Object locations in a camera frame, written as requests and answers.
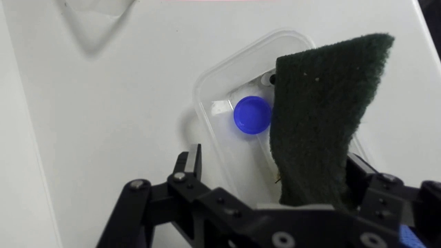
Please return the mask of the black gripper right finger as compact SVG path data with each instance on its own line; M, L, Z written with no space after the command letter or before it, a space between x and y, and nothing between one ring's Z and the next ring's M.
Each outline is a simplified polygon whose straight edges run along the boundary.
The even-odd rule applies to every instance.
M360 207L379 171L355 153L349 153L346 160L346 185L354 207Z

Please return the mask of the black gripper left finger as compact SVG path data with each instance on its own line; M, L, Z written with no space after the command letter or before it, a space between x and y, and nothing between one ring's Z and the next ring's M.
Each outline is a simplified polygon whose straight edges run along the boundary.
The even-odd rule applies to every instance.
M167 185L172 192L198 192L201 188L201 170L201 145L196 143L178 156Z

